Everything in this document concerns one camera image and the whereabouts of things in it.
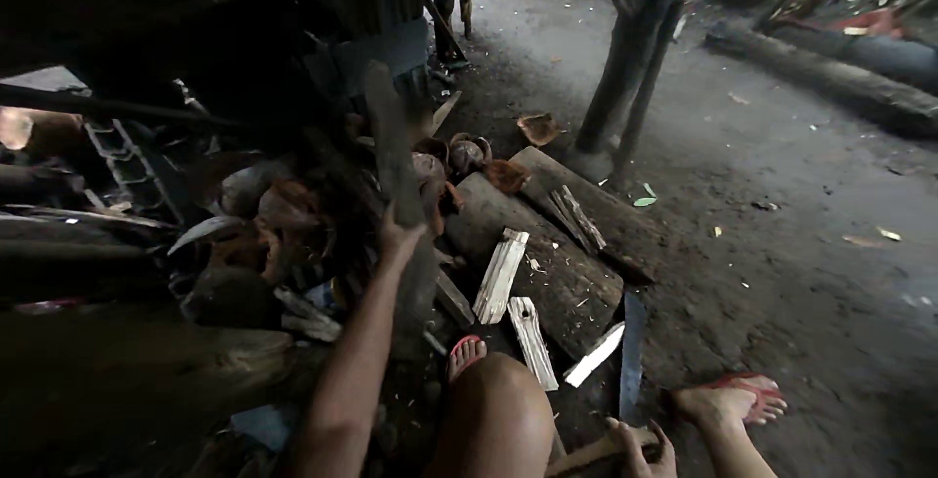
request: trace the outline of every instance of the red object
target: red object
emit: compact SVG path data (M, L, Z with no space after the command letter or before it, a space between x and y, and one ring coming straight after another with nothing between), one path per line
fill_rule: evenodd
M904 36L902 23L896 18L896 13L891 8L876 9L827 25L827 28L833 31L842 31L847 27L865 28L867 36L870 37L886 35L895 40L901 40Z
M471 340L473 340L473 339L475 339L475 341L476 341L477 343L482 341L482 339L478 338L478 335L466 335L466 336L464 336L462 339L460 339L460 341L457 342L455 346L453 346L453 349L449 351L449 356L450 356L450 357L454 357L454 356L456 355L456 350L460 349L460 347L461 347L462 345L468 343L469 341L471 341ZM449 380L455 381L455 380L456 380L456 377L460 376L460 374L463 373L463 370L465 370L466 368L468 368L470 364L475 363L475 362L478 361L479 359L482 359L482 356L481 356L481 355L476 355L476 356L473 357L472 359L466 361L466 363L463 364L463 366L461 366L461 367L456 371L455 374L453 374L452 376L450 376Z
M778 390L764 389L750 384L745 384L742 381L737 381L736 379L748 379L751 377L763 376L762 374L756 374L755 372L742 372L738 374L727 374L717 379L716 381L701 386L701 388L739 388L741 390L751 391L756 394L756 402L752 405L752 408L749 409L749 413L743 419L743 423L752 423L757 419L757 414L762 412L766 408L766 398L767 397L777 397L781 399L781 392Z

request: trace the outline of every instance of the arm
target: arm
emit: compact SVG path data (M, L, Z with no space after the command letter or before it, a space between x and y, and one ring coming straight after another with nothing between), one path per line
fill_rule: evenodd
M391 349L398 285L426 229L397 226L392 210L384 212L377 272L322 371L298 433L288 471L292 478L357 478L361 473Z

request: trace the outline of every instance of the concrete floor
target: concrete floor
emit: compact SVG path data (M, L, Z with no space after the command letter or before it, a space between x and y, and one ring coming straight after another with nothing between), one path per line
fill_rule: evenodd
M475 38L463 41L473 66L458 74L463 100L442 136L485 135L496 157L510 157L525 146L514 119L553 112L570 130L546 147L559 156L602 73L614 8L609 0L473 6ZM751 429L780 475L934 469L936 145L892 137L809 90L702 49L708 25L752 9L690 0L686 11L634 163L604 185L627 199L649 183L660 199L644 211L672 231L665 247L636 242L669 264L641 294L650 312L642 406L660 415L660 389L758 371L779 381L791 405L778 424ZM453 22L461 32L458 9ZM569 449L595 439L601 417L615 414L618 362L611 358L591 385L552 394ZM691 427L666 430L682 475L712 475Z

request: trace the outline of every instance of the white wood piece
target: white wood piece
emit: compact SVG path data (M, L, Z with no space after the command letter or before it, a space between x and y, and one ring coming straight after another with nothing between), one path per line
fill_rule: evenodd
M606 241L599 232L599 229L596 228L596 225L592 220L586 217L582 207L580 207L580 202L573 197L573 193L570 192L570 189L567 187L567 185L564 185L563 191L564 193L562 196L564 198L564 202L573 213L573 219L576 220L578 225L580 225L580 229L589 235L590 240L592 240L592 244L596 245L597 250L602 251L602 248L606 246Z
M564 380L569 382L576 388L580 388L583 380L593 373L593 370L596 370L596 367L600 363L605 361L610 355L613 355L613 352L616 351L616 348L619 347L622 343L622 333L626 330L626 323L620 322L613 326L609 331L606 331L602 337L596 341L596 344L593 345L592 349L580 359L580 362L575 364L564 374Z
M537 310L527 297L511 297L509 300L509 315L511 324L518 333L518 342L522 345L524 364L527 364L544 391L553 391L560 388L554 368L551 366L551 357L547 354L547 346L540 334L540 321L537 319Z
M524 257L524 247L530 235L505 227L502 241L495 246L489 267L482 278L482 286L475 295L473 311L480 324L497 324L509 305L511 284Z

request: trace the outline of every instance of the hand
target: hand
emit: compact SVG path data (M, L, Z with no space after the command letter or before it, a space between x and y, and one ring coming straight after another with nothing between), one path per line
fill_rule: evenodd
M426 223L404 228L394 222L394 202L384 209L381 221L381 260L389 265L404 266L414 255L416 243L427 232Z
M638 437L632 433L632 427L610 418L610 427L614 436L619 437L626 448L627 476L632 478L677 478L677 459L674 456L674 445L664 435L664 431L655 422L651 423L651 430L661 443L661 459L655 463L648 463L641 453L641 444Z

